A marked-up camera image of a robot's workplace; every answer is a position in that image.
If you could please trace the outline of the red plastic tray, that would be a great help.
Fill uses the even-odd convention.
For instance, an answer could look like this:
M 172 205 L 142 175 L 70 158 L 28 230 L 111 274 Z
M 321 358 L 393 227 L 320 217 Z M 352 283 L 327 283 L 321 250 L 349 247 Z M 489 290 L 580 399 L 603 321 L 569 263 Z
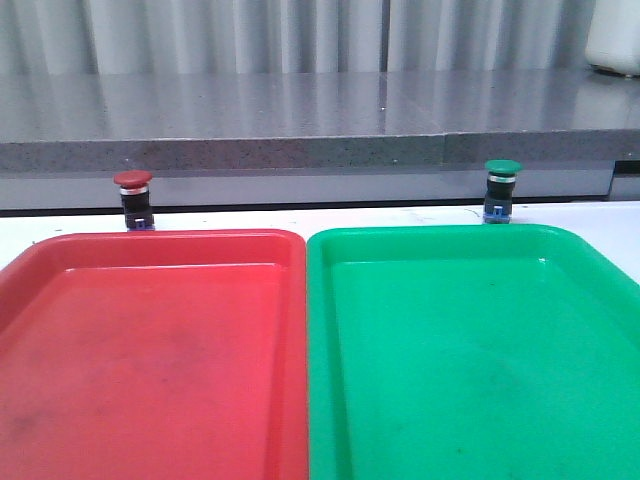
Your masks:
M 1 272 L 5 479 L 305 479 L 304 240 L 74 234 Z

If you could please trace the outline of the red mushroom push button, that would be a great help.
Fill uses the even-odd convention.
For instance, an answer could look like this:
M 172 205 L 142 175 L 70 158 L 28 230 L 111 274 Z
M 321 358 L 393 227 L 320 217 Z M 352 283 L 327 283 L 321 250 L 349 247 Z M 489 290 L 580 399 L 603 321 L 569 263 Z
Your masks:
M 155 229 L 149 196 L 149 184 L 152 178 L 152 173 L 147 170 L 123 171 L 113 177 L 113 182 L 119 187 L 128 231 Z

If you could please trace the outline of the green mushroom push button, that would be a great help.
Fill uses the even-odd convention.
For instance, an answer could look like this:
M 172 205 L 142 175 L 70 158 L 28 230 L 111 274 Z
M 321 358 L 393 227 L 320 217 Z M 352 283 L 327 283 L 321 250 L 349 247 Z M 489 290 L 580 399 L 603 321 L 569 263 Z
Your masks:
M 491 159 L 485 163 L 486 193 L 483 204 L 485 224 L 508 224 L 511 221 L 513 191 L 522 165 L 510 159 Z

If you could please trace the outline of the grey stone counter slab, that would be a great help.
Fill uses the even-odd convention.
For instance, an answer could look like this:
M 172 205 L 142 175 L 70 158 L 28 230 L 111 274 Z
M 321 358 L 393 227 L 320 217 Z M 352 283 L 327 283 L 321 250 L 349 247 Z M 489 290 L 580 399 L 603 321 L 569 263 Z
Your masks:
M 639 156 L 639 84 L 588 70 L 9 75 L 6 177 L 472 167 Z

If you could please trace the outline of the green plastic tray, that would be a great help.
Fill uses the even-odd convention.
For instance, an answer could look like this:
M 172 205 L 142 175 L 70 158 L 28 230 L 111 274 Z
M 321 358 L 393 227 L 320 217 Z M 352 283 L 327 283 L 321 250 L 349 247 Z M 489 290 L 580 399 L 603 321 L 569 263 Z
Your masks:
M 639 287 L 543 225 L 308 242 L 314 479 L 635 479 Z

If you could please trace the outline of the white container in background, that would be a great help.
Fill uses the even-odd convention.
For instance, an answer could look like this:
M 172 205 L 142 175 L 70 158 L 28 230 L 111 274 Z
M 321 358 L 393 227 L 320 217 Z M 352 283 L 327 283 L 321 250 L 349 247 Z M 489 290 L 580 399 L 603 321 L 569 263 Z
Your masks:
M 594 68 L 639 75 L 639 0 L 597 0 L 585 47 Z

